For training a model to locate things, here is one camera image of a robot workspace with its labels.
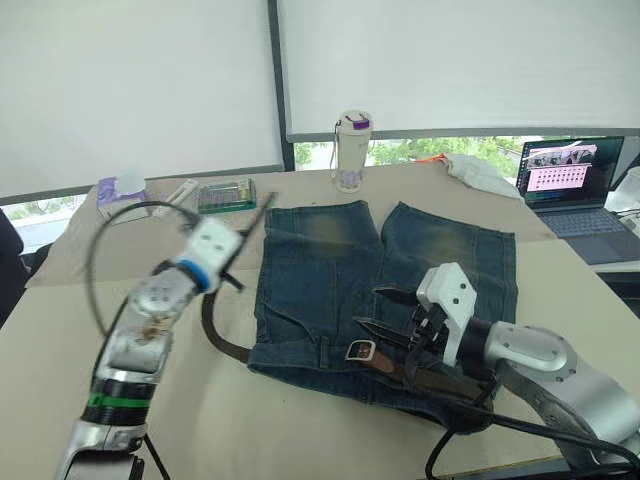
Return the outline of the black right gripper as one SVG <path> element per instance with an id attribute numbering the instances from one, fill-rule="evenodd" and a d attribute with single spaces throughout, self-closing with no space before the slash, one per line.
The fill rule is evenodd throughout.
<path id="1" fill-rule="evenodd" d="M 389 301 L 406 307 L 414 307 L 412 320 L 416 324 L 411 336 L 394 331 L 370 318 L 353 316 L 352 319 L 371 335 L 385 343 L 409 351 L 405 359 L 405 372 L 416 373 L 422 355 L 427 353 L 427 367 L 441 362 L 444 347 L 448 339 L 448 327 L 445 325 L 447 314 L 436 303 L 424 306 L 416 298 L 416 293 L 397 286 L 379 286 L 373 291 Z"/>

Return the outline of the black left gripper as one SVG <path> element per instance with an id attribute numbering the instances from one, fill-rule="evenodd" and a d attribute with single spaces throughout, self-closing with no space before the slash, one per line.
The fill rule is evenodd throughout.
<path id="1" fill-rule="evenodd" d="M 257 213 L 255 214 L 251 222 L 248 224 L 248 226 L 245 229 L 238 231 L 238 234 L 240 235 L 240 244 L 233 251 L 233 253 L 229 257 L 229 259 L 226 261 L 226 263 L 223 265 L 220 271 L 220 275 L 219 275 L 220 281 L 230 284 L 238 292 L 242 292 L 244 290 L 244 284 L 238 279 L 236 279 L 233 275 L 228 273 L 228 270 L 231 268 L 231 266 L 233 265 L 233 263 L 235 262 L 235 260 L 240 255 L 243 248 L 245 247 L 247 238 L 249 238 L 253 234 L 253 232 L 259 226 L 260 222 L 265 217 L 267 210 L 273 206 L 275 199 L 276 199 L 276 193 L 270 192 L 267 195 L 265 201 L 257 209 Z"/>

